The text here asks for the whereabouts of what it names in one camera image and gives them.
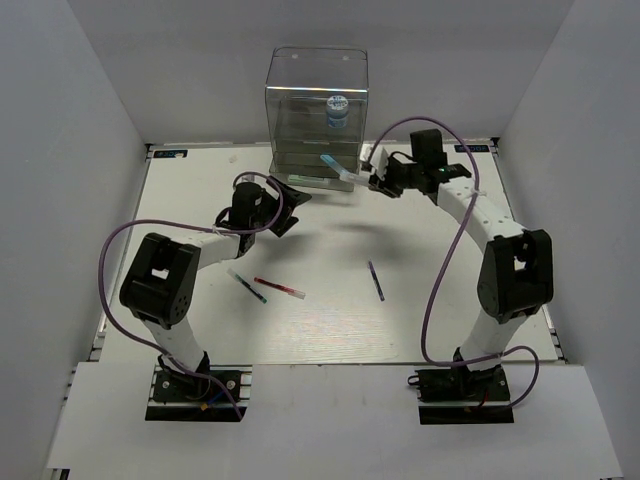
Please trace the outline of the clear acrylic drawer organizer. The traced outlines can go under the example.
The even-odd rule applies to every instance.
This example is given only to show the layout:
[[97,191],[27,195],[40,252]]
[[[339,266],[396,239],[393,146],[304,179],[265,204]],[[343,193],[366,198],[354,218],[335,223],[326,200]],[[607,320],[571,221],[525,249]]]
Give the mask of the clear acrylic drawer organizer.
[[[326,101],[343,95],[349,101],[348,123],[327,125]],[[369,98],[367,51],[355,47],[280,46],[274,49],[265,83],[265,106],[272,161],[270,174],[296,187],[342,192],[354,190],[321,159],[334,157],[359,172]],[[288,175],[330,178],[328,186],[290,184]]]

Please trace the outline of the green gel pen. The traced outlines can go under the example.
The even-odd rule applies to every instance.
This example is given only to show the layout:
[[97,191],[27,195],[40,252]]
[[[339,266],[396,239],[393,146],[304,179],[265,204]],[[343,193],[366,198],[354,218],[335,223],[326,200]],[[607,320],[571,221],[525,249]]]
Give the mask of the green gel pen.
[[248,290],[258,301],[262,304],[267,304],[267,298],[262,295],[248,280],[244,279],[241,275],[239,275],[235,270],[228,268],[227,274],[233,278],[237,283],[242,285],[246,290]]

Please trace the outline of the purple gel pen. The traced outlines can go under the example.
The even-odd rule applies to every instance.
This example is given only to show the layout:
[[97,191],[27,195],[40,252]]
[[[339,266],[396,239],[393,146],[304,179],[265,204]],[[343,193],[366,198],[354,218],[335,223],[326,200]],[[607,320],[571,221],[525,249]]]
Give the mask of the purple gel pen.
[[381,302],[384,302],[385,301],[384,292],[382,290],[381,283],[379,281],[379,278],[378,278],[378,275],[377,275],[377,272],[375,270],[373,262],[371,260],[368,260],[367,261],[367,266],[368,266],[368,269],[370,271],[370,274],[371,274],[371,277],[372,277],[372,281],[373,281],[374,286],[376,288],[376,292],[377,292],[377,295],[379,297],[379,300]]

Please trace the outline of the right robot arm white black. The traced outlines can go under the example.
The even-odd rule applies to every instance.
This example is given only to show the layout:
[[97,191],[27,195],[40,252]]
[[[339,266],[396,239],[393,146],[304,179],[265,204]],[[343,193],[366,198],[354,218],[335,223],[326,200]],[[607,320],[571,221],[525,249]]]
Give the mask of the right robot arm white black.
[[451,361],[427,361],[451,374],[453,390],[472,399],[488,385],[503,357],[515,352],[516,332],[553,297],[553,254],[549,234],[528,230],[499,209],[481,190],[480,170],[473,151],[462,147],[466,165],[451,164],[437,129],[411,135],[412,154],[403,163],[375,142],[364,167],[370,173],[368,187],[398,198],[416,190],[455,219],[459,227],[447,260],[463,236],[470,237],[482,253],[477,280],[480,312],[471,332]]

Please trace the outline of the red gel pen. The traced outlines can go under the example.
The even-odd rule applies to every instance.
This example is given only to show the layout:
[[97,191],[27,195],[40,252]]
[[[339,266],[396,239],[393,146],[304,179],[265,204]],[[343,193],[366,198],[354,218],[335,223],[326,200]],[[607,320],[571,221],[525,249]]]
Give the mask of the red gel pen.
[[306,298],[306,294],[300,290],[279,284],[279,283],[275,283],[260,277],[255,277],[254,281],[260,285],[264,285],[266,287],[272,288],[274,290],[278,290],[281,291],[283,293],[286,293],[287,295],[293,296],[295,298],[304,300]]

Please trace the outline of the cleaning gel jar blue label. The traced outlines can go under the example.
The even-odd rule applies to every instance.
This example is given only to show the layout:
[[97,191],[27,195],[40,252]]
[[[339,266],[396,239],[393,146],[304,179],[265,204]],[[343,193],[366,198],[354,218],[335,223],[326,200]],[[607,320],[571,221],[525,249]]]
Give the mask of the cleaning gel jar blue label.
[[326,101],[327,125],[330,128],[341,129],[348,123],[349,101],[343,95],[332,95]]

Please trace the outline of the green highlighter marker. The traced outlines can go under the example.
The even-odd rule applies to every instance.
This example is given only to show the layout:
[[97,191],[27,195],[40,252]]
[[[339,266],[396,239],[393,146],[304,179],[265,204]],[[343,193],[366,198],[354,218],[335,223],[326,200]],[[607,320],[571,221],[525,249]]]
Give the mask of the green highlighter marker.
[[304,176],[304,175],[288,175],[287,176],[287,181],[290,184],[300,184],[300,185],[307,185],[307,186],[328,186],[331,183],[331,179],[330,178],[323,178],[323,177],[312,177],[312,176]]

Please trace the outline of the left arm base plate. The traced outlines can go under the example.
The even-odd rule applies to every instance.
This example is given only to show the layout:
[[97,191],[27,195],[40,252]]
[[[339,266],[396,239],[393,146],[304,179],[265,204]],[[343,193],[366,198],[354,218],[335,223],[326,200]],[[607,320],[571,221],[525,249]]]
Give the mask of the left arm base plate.
[[[252,368],[223,366],[212,368],[210,375],[224,384],[241,414],[244,414],[250,400]],[[239,422],[240,418],[217,384],[156,366],[149,390],[145,420],[235,423]]]

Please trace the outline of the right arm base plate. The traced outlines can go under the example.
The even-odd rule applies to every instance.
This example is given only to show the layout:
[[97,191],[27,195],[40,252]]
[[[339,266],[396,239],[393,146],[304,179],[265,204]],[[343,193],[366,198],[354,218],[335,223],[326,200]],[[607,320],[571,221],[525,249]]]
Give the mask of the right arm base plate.
[[511,395],[501,366],[416,370],[407,379],[418,394],[421,425],[481,425],[514,422]]

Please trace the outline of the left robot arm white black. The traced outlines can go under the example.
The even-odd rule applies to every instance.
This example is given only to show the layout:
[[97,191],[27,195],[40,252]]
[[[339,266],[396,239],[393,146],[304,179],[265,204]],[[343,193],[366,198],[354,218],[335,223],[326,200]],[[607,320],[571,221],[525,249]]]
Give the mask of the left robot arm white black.
[[212,378],[207,352],[187,319],[198,272],[243,257],[262,231],[283,236],[298,222],[294,210],[312,199],[272,176],[266,182],[275,195],[235,179],[231,205],[211,227],[192,226],[182,239],[145,235],[122,283],[120,304],[150,331],[160,365],[178,373],[177,387],[188,398],[205,396]]

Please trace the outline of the blue highlighter marker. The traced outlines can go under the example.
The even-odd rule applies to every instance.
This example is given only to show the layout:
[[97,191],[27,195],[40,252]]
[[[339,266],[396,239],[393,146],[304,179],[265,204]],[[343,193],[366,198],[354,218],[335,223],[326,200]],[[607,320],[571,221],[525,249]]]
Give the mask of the blue highlighter marker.
[[341,181],[350,183],[353,185],[368,186],[369,181],[367,178],[360,176],[359,174],[352,173],[343,167],[334,157],[328,154],[322,154],[320,159],[333,171],[338,174]]

